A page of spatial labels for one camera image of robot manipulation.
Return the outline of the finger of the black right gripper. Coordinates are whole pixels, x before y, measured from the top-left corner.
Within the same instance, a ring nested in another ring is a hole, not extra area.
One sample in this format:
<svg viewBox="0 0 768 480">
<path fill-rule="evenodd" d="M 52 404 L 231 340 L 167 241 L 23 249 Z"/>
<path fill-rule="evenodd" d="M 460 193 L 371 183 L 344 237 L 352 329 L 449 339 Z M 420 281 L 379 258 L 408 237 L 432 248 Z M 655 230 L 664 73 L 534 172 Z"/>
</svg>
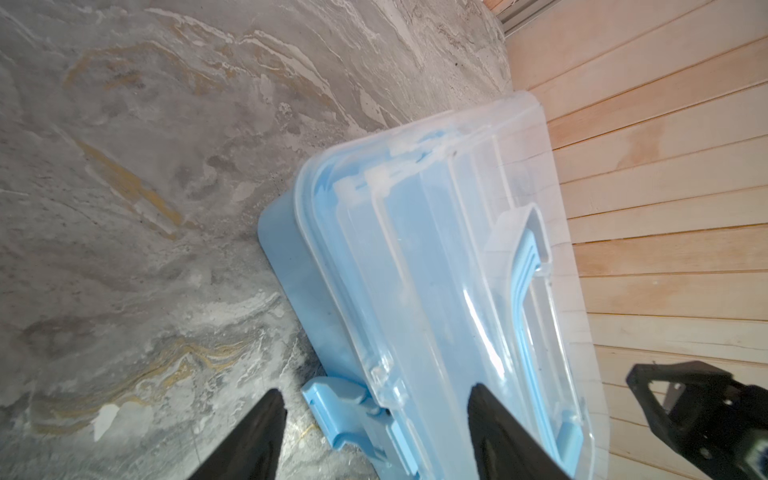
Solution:
<svg viewBox="0 0 768 480">
<path fill-rule="evenodd" d="M 767 390 L 701 361 L 636 364 L 626 383 L 652 433 L 711 479 L 767 477 Z"/>
</svg>

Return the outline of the blue clear-lid tool box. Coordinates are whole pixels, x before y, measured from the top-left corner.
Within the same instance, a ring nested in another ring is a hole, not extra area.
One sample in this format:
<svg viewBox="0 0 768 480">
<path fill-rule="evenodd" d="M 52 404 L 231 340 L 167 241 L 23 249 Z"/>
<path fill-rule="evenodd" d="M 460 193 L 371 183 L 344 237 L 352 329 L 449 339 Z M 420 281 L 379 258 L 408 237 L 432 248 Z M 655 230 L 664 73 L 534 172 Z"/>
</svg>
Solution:
<svg viewBox="0 0 768 480">
<path fill-rule="evenodd" d="M 474 479 L 487 387 L 573 479 L 609 426 L 544 110 L 518 91 L 313 155 L 258 239 L 320 363 L 334 449 L 382 479 Z"/>
</svg>

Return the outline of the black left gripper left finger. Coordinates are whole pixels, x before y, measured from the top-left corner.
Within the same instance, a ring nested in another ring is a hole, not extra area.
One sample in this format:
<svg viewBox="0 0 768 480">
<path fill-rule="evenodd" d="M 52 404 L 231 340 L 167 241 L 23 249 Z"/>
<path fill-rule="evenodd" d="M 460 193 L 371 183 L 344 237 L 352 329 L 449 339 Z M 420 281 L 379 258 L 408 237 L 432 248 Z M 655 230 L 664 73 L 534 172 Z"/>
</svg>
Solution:
<svg viewBox="0 0 768 480">
<path fill-rule="evenodd" d="M 286 420 L 282 394 L 268 390 L 189 480 L 275 479 Z"/>
</svg>

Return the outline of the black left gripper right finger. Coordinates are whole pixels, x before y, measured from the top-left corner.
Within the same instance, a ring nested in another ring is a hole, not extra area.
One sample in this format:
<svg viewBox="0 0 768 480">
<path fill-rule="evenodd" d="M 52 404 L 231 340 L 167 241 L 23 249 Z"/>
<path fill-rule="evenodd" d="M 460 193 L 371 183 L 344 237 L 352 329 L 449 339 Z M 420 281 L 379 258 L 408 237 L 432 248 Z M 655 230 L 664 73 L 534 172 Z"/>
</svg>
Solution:
<svg viewBox="0 0 768 480">
<path fill-rule="evenodd" d="M 481 480 L 569 479 L 485 385 L 472 388 L 467 412 Z"/>
</svg>

